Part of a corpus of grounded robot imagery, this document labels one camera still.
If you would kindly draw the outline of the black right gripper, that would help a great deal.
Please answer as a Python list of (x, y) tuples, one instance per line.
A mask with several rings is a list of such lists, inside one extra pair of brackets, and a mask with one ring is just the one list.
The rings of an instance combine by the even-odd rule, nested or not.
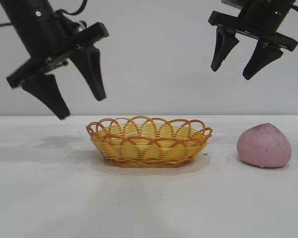
[(298, 42), (277, 32), (293, 7), (294, 0), (223, 0), (222, 3), (240, 9), (238, 16), (213, 11), (208, 22), (217, 26), (216, 44), (211, 69), (217, 71), (232, 49), (239, 43), (236, 33), (259, 40), (243, 70), (250, 80), (268, 64), (278, 60), (284, 48), (294, 51)]

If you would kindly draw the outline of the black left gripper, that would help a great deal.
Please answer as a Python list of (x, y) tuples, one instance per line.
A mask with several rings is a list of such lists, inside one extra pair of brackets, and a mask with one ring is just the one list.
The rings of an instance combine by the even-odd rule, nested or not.
[(95, 99), (106, 98), (100, 68), (100, 50), (94, 43), (109, 36), (105, 25), (87, 27), (73, 22), (47, 0), (1, 0), (0, 4), (30, 55), (7, 77), (11, 88), (22, 89), (41, 101), (58, 119), (70, 116), (55, 76), (46, 73), (71, 60), (86, 80)]

